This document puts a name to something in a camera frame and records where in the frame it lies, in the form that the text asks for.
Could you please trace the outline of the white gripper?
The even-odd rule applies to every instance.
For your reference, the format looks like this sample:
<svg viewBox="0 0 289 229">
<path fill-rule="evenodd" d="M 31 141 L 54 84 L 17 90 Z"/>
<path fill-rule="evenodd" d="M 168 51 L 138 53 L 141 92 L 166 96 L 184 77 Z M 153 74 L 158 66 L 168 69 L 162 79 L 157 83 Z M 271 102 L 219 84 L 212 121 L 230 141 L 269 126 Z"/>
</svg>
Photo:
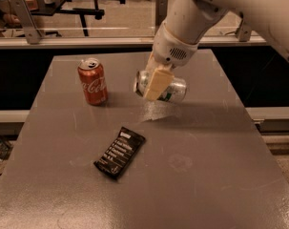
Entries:
<svg viewBox="0 0 289 229">
<path fill-rule="evenodd" d="M 177 33 L 164 20 L 158 29 L 145 71 L 149 74 L 144 97 L 149 101 L 157 100 L 169 87 L 175 75 L 171 67 L 157 66 L 158 64 L 184 66 L 197 51 L 198 34 L 182 27 Z"/>
</svg>

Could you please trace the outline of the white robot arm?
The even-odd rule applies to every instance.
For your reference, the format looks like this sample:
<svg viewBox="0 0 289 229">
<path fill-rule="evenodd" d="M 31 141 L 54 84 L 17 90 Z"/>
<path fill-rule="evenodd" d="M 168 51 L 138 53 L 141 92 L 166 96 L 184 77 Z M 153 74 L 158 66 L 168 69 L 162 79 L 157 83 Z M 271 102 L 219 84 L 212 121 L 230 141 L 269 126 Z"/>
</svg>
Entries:
<svg viewBox="0 0 289 229">
<path fill-rule="evenodd" d="M 175 0 L 154 39 L 144 97 L 157 100 L 188 63 L 200 39 L 227 12 L 239 16 L 289 62 L 289 0 Z"/>
</svg>

